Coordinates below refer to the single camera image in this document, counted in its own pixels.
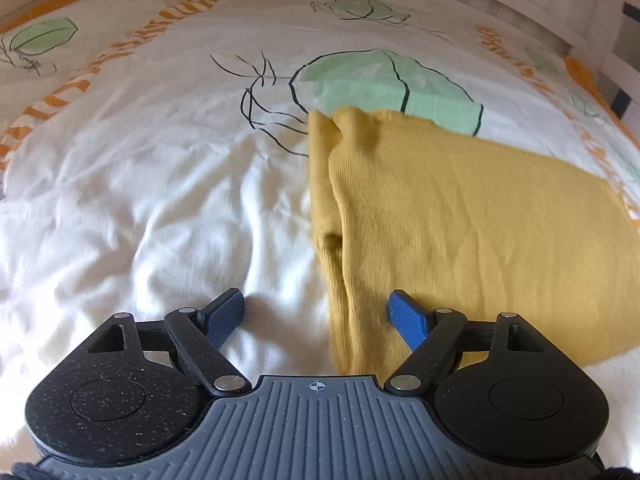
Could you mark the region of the mustard yellow knit sweater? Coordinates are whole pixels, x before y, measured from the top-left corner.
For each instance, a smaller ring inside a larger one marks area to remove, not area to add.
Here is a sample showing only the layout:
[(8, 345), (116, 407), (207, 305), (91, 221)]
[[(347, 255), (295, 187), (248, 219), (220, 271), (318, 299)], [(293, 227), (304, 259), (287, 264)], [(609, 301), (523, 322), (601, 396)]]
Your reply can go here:
[(312, 238), (336, 369), (408, 356), (396, 289), (473, 320), (520, 315), (580, 365), (639, 344), (639, 230), (608, 182), (393, 110), (309, 116)]

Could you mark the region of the white patterned duvet cover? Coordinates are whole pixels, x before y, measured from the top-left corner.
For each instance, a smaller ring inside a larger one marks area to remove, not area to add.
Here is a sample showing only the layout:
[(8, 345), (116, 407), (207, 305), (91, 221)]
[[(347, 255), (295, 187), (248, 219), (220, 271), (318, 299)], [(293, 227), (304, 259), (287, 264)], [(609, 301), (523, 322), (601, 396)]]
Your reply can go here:
[[(567, 162), (639, 229), (639, 147), (544, 32), (446, 0), (84, 0), (1, 38), (1, 465), (32, 388), (104, 318), (244, 292), (250, 378), (341, 374), (309, 116), (393, 110)], [(639, 463), (639, 345), (584, 365)]]

